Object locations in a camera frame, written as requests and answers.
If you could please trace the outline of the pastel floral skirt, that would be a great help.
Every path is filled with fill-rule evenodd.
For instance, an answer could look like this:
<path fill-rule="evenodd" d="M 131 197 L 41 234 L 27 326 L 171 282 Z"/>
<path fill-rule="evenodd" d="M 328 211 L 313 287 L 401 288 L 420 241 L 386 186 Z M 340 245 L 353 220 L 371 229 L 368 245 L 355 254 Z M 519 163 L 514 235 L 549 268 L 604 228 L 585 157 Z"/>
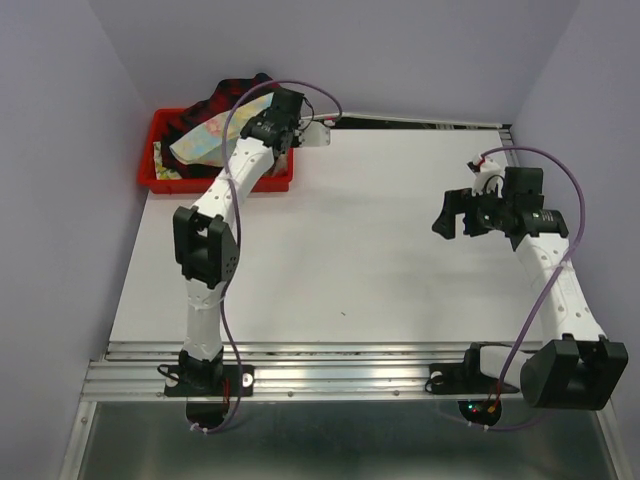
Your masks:
<path fill-rule="evenodd" d="M 223 130 L 229 110 L 197 125 L 170 144 L 169 151 L 184 166 L 223 167 L 222 144 L 228 154 L 232 153 L 244 125 L 268 108 L 272 98 L 273 93 L 269 92 L 240 106 L 228 125 L 226 140 L 223 140 Z"/>

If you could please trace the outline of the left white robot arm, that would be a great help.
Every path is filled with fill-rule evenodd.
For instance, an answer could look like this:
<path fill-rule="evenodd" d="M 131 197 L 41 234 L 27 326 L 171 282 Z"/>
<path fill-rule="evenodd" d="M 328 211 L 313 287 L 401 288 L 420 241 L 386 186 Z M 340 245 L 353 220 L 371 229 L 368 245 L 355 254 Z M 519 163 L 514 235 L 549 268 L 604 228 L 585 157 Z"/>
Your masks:
<path fill-rule="evenodd" d="M 174 212 L 175 258 L 187 288 L 187 333 L 170 377 L 199 393 L 213 393 L 222 384 L 221 303 L 239 263 L 240 240 L 232 233 L 239 207 L 292 147 L 303 101 L 302 93 L 276 88 L 270 105 L 245 123 L 206 192 Z"/>

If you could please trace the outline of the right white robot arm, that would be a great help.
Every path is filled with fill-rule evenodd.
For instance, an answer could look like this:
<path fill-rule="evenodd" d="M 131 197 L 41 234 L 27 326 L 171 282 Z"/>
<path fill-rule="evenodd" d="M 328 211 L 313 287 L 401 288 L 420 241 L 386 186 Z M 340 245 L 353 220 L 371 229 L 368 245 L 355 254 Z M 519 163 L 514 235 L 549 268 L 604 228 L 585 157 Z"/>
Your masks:
<path fill-rule="evenodd" d="M 505 235 L 539 294 L 524 326 L 540 323 L 542 346 L 523 351 L 522 335 L 511 346 L 473 343 L 461 363 L 436 367 L 433 393 L 487 394 L 484 405 L 464 408 L 473 420 L 496 414 L 502 395 L 513 391 L 533 408 L 602 409 L 628 364 L 628 352 L 608 339 L 590 311 L 572 265 L 579 241 L 569 237 L 559 211 L 545 208 L 542 170 L 492 167 L 484 160 L 469 167 L 474 184 L 445 192 L 432 229 L 452 240 L 461 220 L 466 236 Z"/>

